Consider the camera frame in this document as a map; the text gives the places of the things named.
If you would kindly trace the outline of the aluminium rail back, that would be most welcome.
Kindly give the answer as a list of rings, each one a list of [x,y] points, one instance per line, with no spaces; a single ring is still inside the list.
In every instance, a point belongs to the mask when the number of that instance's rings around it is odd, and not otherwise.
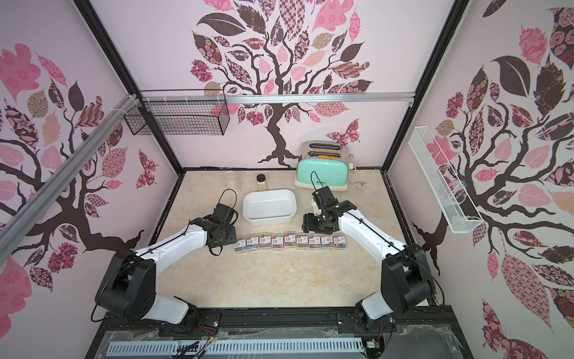
[[[383,92],[357,94],[267,94],[267,95],[217,95],[217,96],[165,96],[144,97],[143,102],[215,101],[227,104],[263,104],[263,103],[358,103],[358,102],[408,102],[412,103],[415,93]]]

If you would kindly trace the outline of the aluminium rail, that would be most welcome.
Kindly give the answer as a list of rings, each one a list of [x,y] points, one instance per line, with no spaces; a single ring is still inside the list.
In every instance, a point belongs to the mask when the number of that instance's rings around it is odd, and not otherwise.
[[[83,166],[91,159],[98,148],[123,121],[128,110],[136,105],[136,95],[130,94],[111,110],[103,123],[90,137],[82,142],[70,158],[36,192],[1,231],[1,261],[4,262],[25,239],[31,229],[40,221],[42,215],[52,206],[64,189],[79,174]]]
[[[267,95],[217,95],[217,96],[165,96],[144,97],[143,102],[215,101],[227,104],[263,104],[263,103],[358,103],[358,102],[408,102],[412,103],[415,93],[383,92],[357,94],[267,94]]]

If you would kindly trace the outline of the mint green toaster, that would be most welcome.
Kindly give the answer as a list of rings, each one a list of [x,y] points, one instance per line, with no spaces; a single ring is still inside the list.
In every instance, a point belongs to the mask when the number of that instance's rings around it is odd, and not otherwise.
[[[337,142],[304,142],[294,185],[310,189],[328,186],[332,191],[345,191],[353,167],[352,160],[348,149]]]

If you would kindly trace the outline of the paper clip box side-left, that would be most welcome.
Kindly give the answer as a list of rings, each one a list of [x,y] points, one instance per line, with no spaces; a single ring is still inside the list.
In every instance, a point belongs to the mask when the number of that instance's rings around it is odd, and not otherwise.
[[[285,233],[283,236],[283,246],[284,248],[296,248],[297,247],[297,236],[295,233]]]

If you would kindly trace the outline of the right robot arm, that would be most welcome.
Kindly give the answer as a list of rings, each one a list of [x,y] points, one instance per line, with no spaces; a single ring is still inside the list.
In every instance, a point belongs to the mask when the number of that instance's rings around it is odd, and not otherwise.
[[[371,329],[391,315],[406,314],[434,298],[436,282],[417,244],[407,245],[371,223],[348,200],[338,201],[316,172],[312,181],[313,212],[303,216],[302,231],[324,236],[342,234],[355,241],[381,266],[379,289],[355,305],[362,329]]]

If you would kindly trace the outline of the white plastic storage box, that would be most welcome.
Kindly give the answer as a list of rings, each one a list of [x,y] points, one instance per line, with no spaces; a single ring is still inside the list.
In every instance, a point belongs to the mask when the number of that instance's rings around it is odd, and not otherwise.
[[[242,215],[252,225],[287,223],[296,212],[296,197],[288,189],[254,191],[243,200]]]

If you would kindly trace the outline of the black base frame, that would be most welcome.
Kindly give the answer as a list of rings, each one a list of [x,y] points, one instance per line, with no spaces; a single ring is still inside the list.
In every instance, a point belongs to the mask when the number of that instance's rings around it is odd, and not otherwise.
[[[128,324],[107,316],[89,347],[87,358],[105,358],[112,341],[258,340],[294,338],[361,339],[363,354],[205,355],[174,358],[472,358],[460,324],[449,306],[420,307],[391,315],[362,329],[354,308],[200,308],[199,326],[187,331],[152,320]]]

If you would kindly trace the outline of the aluminium rail left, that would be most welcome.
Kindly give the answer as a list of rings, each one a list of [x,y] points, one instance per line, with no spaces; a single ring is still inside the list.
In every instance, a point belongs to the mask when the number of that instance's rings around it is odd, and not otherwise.
[[[98,148],[123,121],[128,110],[136,105],[136,95],[130,94],[111,110],[103,123],[90,137],[82,142],[70,158],[36,192],[1,231],[1,261],[4,262],[25,239],[31,229],[40,221],[42,215],[52,206],[64,189],[79,174],[83,166],[91,159]]]

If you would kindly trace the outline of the black-lidded spice bottle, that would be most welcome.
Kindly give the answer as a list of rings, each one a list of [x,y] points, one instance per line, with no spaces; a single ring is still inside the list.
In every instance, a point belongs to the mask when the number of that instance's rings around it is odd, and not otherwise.
[[[266,191],[267,190],[266,176],[264,174],[258,174],[257,175],[257,188],[259,191]]]

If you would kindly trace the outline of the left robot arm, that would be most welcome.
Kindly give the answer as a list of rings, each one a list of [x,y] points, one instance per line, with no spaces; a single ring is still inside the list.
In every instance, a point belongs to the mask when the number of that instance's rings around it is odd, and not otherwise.
[[[157,278],[170,266],[193,251],[208,248],[219,257],[226,246],[237,242],[235,223],[239,213],[234,206],[218,202],[213,213],[191,219],[173,236],[137,251],[116,253],[95,296],[95,308],[136,323],[154,320],[187,331],[199,326],[197,307],[178,297],[158,294]]]

